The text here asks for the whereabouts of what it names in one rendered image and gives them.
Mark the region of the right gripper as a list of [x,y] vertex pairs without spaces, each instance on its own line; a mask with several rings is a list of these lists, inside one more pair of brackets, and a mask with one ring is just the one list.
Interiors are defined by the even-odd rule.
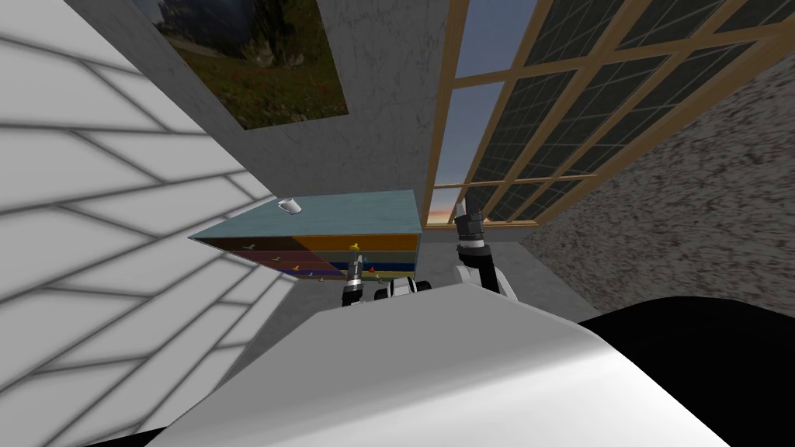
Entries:
[[467,213],[466,202],[456,204],[456,218],[459,246],[484,246],[484,218],[481,213]]

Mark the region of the orange drawer front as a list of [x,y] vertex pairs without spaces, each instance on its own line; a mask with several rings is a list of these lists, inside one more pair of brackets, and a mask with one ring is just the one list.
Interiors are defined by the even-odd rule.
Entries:
[[309,251],[350,251],[355,243],[360,251],[417,251],[420,234],[339,234],[293,236]]

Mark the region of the blue dresser with coloured drawers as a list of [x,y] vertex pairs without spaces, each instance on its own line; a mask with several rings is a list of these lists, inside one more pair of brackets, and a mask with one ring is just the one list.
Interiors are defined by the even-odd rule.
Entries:
[[[411,190],[304,196],[295,200],[303,209],[297,215],[279,209],[278,201],[273,200],[192,234],[191,238],[422,234],[415,193]],[[359,251],[363,256],[363,280],[386,282],[415,277],[418,249],[419,245],[417,251]],[[351,256],[351,251],[223,252],[298,279],[339,281],[346,278]],[[376,272],[370,273],[370,267]]]

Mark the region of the brown drawer front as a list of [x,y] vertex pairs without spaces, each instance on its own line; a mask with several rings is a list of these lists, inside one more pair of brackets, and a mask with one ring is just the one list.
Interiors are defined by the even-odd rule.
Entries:
[[202,242],[222,251],[306,251],[294,237],[197,237]]

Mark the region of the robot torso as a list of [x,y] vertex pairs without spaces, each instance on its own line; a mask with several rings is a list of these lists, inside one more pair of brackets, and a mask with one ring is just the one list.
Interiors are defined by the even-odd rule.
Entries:
[[729,447],[597,334],[461,283],[322,311],[148,447]]

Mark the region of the wooden framed window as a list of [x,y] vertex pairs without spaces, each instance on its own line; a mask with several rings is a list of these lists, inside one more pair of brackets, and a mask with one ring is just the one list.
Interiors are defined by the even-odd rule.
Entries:
[[453,229],[472,194],[490,228],[545,224],[795,52],[795,0],[520,0],[506,68],[460,71],[497,1],[450,0],[421,219]]

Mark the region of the landscape picture on wall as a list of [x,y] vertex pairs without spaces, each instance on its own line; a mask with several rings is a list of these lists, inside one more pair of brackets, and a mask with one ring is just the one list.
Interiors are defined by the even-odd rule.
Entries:
[[132,0],[245,130],[349,114],[317,0]]

